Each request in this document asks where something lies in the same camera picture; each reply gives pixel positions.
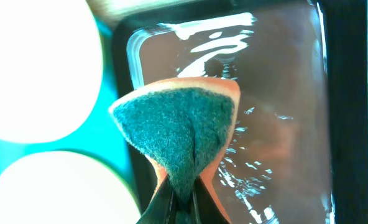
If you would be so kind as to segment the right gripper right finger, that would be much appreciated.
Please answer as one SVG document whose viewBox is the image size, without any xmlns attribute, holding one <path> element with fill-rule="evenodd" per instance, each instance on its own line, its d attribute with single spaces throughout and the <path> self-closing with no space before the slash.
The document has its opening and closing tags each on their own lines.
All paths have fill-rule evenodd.
<svg viewBox="0 0 368 224">
<path fill-rule="evenodd" d="M 192 224 L 229 224 L 200 178 L 193 184 L 190 216 Z"/>
</svg>

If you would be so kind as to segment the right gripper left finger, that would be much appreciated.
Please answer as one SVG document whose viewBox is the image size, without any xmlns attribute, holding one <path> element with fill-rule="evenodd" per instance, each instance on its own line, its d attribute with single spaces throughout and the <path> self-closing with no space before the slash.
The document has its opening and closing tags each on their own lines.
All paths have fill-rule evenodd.
<svg viewBox="0 0 368 224">
<path fill-rule="evenodd" d="M 175 224 L 177 197 L 167 177 L 136 224 Z"/>
</svg>

